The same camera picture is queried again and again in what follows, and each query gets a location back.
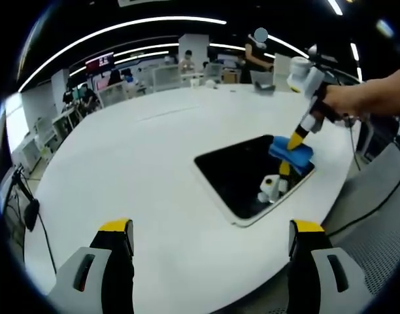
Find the human hand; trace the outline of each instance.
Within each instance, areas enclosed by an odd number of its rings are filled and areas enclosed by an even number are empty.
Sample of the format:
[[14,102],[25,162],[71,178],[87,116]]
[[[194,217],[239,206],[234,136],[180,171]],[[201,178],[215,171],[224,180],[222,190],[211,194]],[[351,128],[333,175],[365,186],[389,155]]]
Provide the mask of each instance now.
[[324,103],[331,106],[339,114],[363,116],[365,106],[363,84],[353,86],[329,85],[326,88]]
[[265,69],[267,70],[267,71],[272,71],[273,69],[274,69],[274,64],[272,64],[272,63],[268,63],[266,66],[265,66]]

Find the cable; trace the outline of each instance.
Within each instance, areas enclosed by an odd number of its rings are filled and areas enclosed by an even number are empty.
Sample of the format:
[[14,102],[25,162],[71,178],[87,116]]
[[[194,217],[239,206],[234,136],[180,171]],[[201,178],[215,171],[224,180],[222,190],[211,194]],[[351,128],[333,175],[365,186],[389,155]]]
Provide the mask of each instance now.
[[393,190],[389,193],[389,195],[386,196],[386,198],[373,210],[369,211],[367,214],[353,220],[350,221],[348,224],[346,224],[345,226],[342,226],[341,228],[339,228],[338,230],[335,230],[334,232],[331,232],[330,234],[328,234],[328,237],[332,237],[335,236],[336,234],[339,234],[340,232],[344,231],[345,229],[351,227],[353,224],[356,224],[359,221],[362,221],[363,219],[366,219],[367,217],[371,216],[372,214],[374,214],[375,212],[377,212],[380,208],[382,208],[382,206],[391,198],[391,196],[393,195],[393,193],[397,190],[397,188],[399,188],[400,186],[400,180],[399,182],[396,184],[396,186],[393,188]]
[[352,128],[351,128],[351,119],[350,119],[350,117],[348,117],[348,123],[350,124],[351,145],[352,145],[352,153],[354,154],[354,161],[356,162],[358,171],[361,171],[361,167],[359,166],[358,161],[357,161],[356,148],[354,147],[354,138],[352,137]]
[[[27,178],[25,177],[25,175],[22,172],[20,172],[20,175],[22,175],[23,178],[25,179],[25,185],[27,186],[27,189],[29,190],[29,193],[31,195],[33,195],[33,193],[31,193],[30,186],[27,183]],[[56,266],[55,266],[55,260],[54,260],[54,255],[52,254],[52,248],[50,247],[50,244],[49,244],[48,232],[46,231],[46,227],[44,226],[43,219],[42,219],[41,214],[39,212],[37,213],[37,216],[39,217],[39,219],[41,221],[41,224],[42,224],[42,227],[43,227],[44,238],[46,239],[46,244],[48,245],[50,261],[52,262],[52,267],[53,267],[55,275],[56,275],[57,271],[56,271]]]
[[25,175],[24,175],[22,172],[20,172],[20,175],[24,178],[25,185],[27,186],[27,189],[29,190],[30,195],[33,195],[33,193],[31,192],[29,183],[28,183],[28,181],[27,181],[27,178],[25,177]]
[[9,205],[9,204],[7,204],[7,208],[11,208],[12,211],[14,212],[14,214],[16,215],[17,219],[18,219],[20,222],[22,222],[21,215],[20,215],[20,211],[17,213],[16,209],[15,209],[13,206]]
[[41,214],[40,214],[40,213],[37,213],[37,216],[39,216],[39,219],[40,219],[41,224],[42,224],[42,227],[43,227],[44,237],[46,238],[46,244],[48,245],[48,250],[49,250],[49,255],[50,255],[50,261],[52,262],[52,266],[53,266],[53,268],[54,268],[54,272],[55,272],[55,275],[56,275],[57,271],[56,271],[56,266],[55,266],[55,260],[54,260],[53,254],[52,254],[52,249],[50,248],[48,233],[46,232],[46,228],[45,228],[45,226],[44,226],[44,223],[43,223]]

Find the window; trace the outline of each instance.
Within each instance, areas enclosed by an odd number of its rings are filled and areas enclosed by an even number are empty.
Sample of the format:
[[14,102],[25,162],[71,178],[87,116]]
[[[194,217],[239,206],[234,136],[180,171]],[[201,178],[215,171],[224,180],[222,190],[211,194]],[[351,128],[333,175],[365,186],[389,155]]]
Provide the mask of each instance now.
[[12,153],[29,132],[29,127],[25,120],[22,95],[20,93],[12,94],[8,97],[4,102],[4,106],[7,116],[8,145]]

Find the round table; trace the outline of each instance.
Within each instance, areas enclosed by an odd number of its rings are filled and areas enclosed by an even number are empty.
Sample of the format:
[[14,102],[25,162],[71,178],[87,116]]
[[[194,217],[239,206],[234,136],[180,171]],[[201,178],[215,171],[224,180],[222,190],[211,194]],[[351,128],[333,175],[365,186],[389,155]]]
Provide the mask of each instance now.
[[[307,106],[301,94],[221,85],[151,94],[87,116],[35,195],[56,266],[88,246],[102,224],[128,217],[135,313],[210,313],[252,292],[288,263],[289,221],[327,216],[353,158],[350,130],[326,121],[310,134],[316,171],[247,228],[228,223],[193,160],[263,134],[290,136]],[[39,220],[25,236],[25,267],[48,293],[55,276]]]

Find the ceiling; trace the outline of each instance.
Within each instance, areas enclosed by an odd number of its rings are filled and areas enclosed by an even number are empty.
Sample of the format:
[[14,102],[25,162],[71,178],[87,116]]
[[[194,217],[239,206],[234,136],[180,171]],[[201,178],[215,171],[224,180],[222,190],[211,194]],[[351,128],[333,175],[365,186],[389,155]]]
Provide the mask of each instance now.
[[[55,53],[90,33],[158,16],[198,16],[225,20],[227,24],[164,21],[115,29],[84,41],[57,57],[27,84],[25,90],[50,79],[59,69],[70,67],[74,71],[82,67],[90,56],[104,50],[122,52],[153,44],[177,43],[179,36],[185,33],[208,34],[211,42],[244,46],[244,36],[257,27],[264,27],[270,35],[300,50],[318,43],[325,54],[336,57],[340,69],[356,76],[357,65],[350,49],[352,41],[359,50],[364,79],[393,71],[398,66],[393,45],[375,28],[377,20],[385,18],[395,30],[400,29],[399,12],[393,9],[393,0],[336,1],[342,8],[342,16],[334,13],[327,0],[250,0],[238,1],[238,5],[236,1],[170,0],[128,7],[119,7],[117,0],[58,1],[41,16],[29,37],[16,86],[19,88]],[[281,44],[270,41],[267,44],[270,54],[297,55]]]

